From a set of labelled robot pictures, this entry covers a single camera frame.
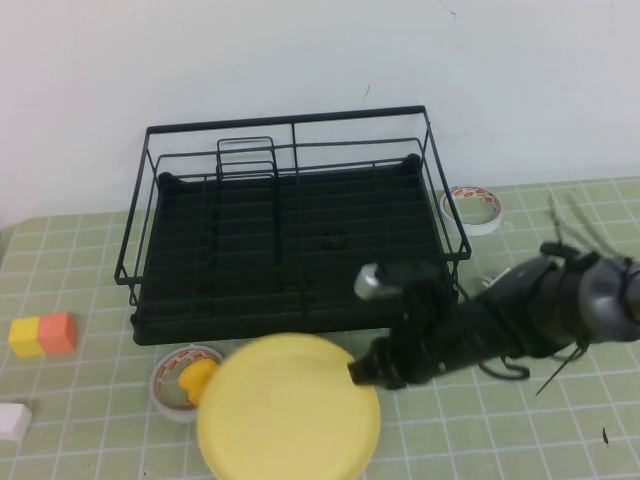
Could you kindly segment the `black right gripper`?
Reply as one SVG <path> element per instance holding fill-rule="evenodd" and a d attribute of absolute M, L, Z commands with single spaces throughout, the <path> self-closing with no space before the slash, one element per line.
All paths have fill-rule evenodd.
<path fill-rule="evenodd" d="M 382 287 L 400 291 L 404 316 L 348 365 L 355 385 L 398 390 L 427 383 L 480 361 L 477 310 L 441 275 L 402 278 L 378 272 Z"/>

